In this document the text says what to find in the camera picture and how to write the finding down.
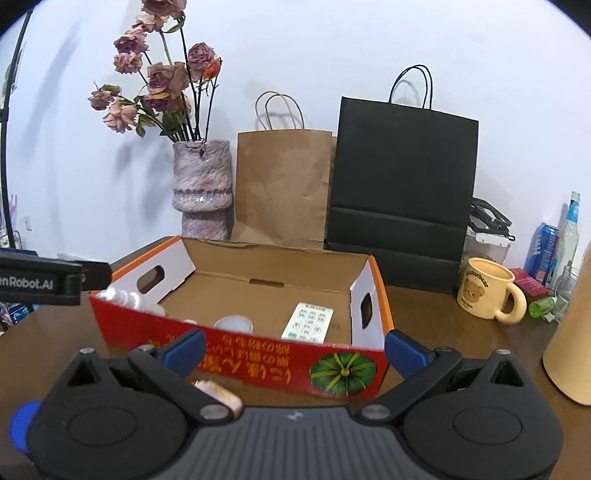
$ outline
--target mug handle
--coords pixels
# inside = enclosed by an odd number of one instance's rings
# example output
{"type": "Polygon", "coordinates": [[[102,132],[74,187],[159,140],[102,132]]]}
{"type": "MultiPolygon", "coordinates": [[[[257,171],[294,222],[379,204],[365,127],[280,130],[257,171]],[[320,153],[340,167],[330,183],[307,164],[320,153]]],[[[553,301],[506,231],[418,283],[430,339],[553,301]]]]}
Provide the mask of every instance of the mug handle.
{"type": "Polygon", "coordinates": [[[501,323],[513,325],[514,323],[520,322],[525,316],[525,311],[527,310],[527,301],[521,289],[514,283],[509,283],[507,285],[507,290],[509,290],[509,293],[513,295],[515,306],[509,313],[503,313],[502,311],[497,310],[495,317],[501,323]]]}

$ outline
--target white wall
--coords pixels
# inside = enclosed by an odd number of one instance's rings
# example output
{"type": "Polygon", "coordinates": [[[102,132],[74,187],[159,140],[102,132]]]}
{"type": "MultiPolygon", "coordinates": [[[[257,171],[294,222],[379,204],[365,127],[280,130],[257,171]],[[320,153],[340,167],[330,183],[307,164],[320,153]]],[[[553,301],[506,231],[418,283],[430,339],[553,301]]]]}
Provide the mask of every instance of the white wall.
{"type": "MultiPolygon", "coordinates": [[[[139,5],[46,0],[31,20],[8,173],[20,217],[31,217],[28,244],[43,254],[114,260],[180,231],[170,141],[111,132],[86,100],[93,81],[120,83],[128,96],[139,89],[111,66],[112,42],[139,5]]],[[[189,42],[224,59],[214,138],[235,148],[269,88],[298,99],[311,128],[336,132],[342,95],[385,100],[403,68],[425,63],[434,108],[480,120],[475,195],[514,222],[506,263],[522,266],[534,229],[558,222],[571,190],[582,194],[581,244],[591,238],[591,38],[549,2],[189,0],[187,16],[189,42]]],[[[161,55],[157,35],[148,41],[161,55]]],[[[171,42],[181,59],[180,40],[171,42]]],[[[408,77],[422,98],[421,79],[408,77]]],[[[408,86],[395,99],[418,103],[408,86]]]]}

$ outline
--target bear illustration on mug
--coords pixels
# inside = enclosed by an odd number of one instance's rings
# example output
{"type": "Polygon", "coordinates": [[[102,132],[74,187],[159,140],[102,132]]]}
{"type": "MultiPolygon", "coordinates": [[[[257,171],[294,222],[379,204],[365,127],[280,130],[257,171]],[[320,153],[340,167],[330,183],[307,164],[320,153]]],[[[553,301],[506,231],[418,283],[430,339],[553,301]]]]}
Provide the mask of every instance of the bear illustration on mug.
{"type": "Polygon", "coordinates": [[[464,290],[463,290],[463,297],[466,301],[470,303],[477,302],[480,297],[484,295],[485,289],[483,286],[479,285],[468,278],[464,282],[464,290]]]}

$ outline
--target flower vase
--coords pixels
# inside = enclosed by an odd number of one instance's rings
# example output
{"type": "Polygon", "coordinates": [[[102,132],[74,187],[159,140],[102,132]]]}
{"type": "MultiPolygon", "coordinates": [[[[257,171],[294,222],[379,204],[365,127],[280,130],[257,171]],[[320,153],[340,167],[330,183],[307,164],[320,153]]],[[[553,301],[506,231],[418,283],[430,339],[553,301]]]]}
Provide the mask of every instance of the flower vase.
{"type": "Polygon", "coordinates": [[[173,207],[183,213],[183,236],[228,238],[225,210],[232,205],[231,161],[227,140],[174,144],[173,207]]]}

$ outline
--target green pumpkin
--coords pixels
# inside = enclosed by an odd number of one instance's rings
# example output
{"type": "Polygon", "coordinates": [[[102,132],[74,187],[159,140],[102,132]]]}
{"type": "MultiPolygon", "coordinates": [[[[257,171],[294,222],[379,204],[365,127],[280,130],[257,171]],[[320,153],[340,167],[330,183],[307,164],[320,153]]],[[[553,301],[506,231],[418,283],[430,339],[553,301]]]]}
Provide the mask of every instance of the green pumpkin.
{"type": "Polygon", "coordinates": [[[327,355],[310,368],[310,381],[318,390],[334,397],[345,397],[368,388],[378,367],[359,352],[327,355]]]}

